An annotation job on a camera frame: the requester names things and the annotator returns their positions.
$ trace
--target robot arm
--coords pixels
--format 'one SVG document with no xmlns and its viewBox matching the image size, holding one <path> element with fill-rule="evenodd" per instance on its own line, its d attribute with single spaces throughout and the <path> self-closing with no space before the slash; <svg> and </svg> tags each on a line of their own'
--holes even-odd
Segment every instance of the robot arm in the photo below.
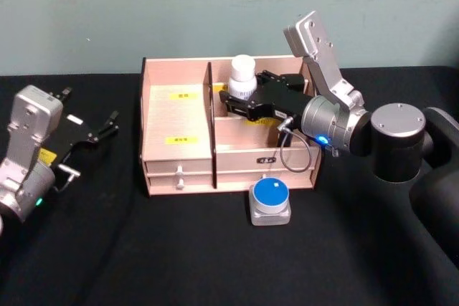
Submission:
<svg viewBox="0 0 459 306">
<path fill-rule="evenodd" d="M 340 150 L 371 155 L 374 174 L 388 182 L 413 179 L 425 159 L 433 171 L 412 187 L 412 208 L 459 267 L 459 123 L 442 110 L 421 111 L 404 103 L 383 105 L 372 114 L 366 111 L 362 94 L 341 76 L 333 44 L 316 12 L 284 33 L 293 54 L 307 64 L 319 95 L 309 97 L 276 78 L 265 84 L 259 79 L 247 102 L 220 91 L 227 110 L 250 120 L 283 120 L 280 130 L 297 129 L 330 148 L 335 157 Z M 255 108 L 263 111 L 256 113 Z"/>
<path fill-rule="evenodd" d="M 75 149 L 82 144 L 97 145 L 118 131 L 117 112 L 99 131 L 73 115 L 62 117 L 63 102 L 70 92 L 67 88 L 53 95 L 29 85 L 16 94 L 8 124 L 8 149 L 0 164 L 0 215 L 26 221 L 54 186 L 58 171 L 68 175 L 60 190 L 55 187 L 58 191 L 80 176 L 79 171 L 65 165 Z M 2 229 L 0 216 L 0 233 Z"/>
</svg>

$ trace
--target wall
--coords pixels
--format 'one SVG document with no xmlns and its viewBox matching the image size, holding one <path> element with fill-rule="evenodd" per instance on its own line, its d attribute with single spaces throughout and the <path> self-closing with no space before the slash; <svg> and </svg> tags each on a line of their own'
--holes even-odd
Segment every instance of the wall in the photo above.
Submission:
<svg viewBox="0 0 459 306">
<path fill-rule="evenodd" d="M 456 66 L 459 0 L 0 0 L 0 75 L 138 72 L 141 58 L 289 54 L 320 11 L 342 67 Z"/>
</svg>

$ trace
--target black tablecloth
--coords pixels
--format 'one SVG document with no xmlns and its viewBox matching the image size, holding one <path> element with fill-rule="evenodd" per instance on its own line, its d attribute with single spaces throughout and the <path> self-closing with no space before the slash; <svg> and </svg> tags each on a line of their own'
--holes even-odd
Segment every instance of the black tablecloth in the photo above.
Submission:
<svg viewBox="0 0 459 306">
<path fill-rule="evenodd" d="M 368 110 L 387 102 L 459 117 L 459 73 L 350 69 Z M 287 226 L 258 228 L 247 194 L 147 197 L 138 166 L 139 76 L 0 78 L 0 149 L 28 84 L 74 90 L 66 110 L 120 132 L 69 165 L 82 176 L 0 238 L 1 305 L 459 305 L 459 271 L 412 213 L 412 182 L 375 178 L 367 160 L 326 155 L 315 191 L 292 191 Z"/>
</svg>

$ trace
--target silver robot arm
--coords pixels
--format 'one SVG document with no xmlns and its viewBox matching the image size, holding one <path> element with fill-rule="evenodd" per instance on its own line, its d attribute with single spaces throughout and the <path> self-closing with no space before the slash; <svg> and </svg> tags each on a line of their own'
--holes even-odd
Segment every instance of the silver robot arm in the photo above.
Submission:
<svg viewBox="0 0 459 306">
<path fill-rule="evenodd" d="M 62 109 L 62 102 L 32 85 L 16 94 L 8 124 L 8 149 L 0 165 L 0 214 L 25 221 L 54 184 L 53 171 L 38 155 L 59 125 Z"/>
<path fill-rule="evenodd" d="M 359 123 L 369 119 L 364 98 L 342 77 L 333 44 L 318 14 L 312 11 L 284 29 L 284 34 L 293 55 L 303 57 L 319 93 L 304 110 L 301 131 L 312 138 L 324 138 L 333 156 L 338 156 L 339 150 L 365 155 L 366 149 L 359 145 L 353 147 L 353 141 L 360 140 L 352 140 Z"/>
</svg>

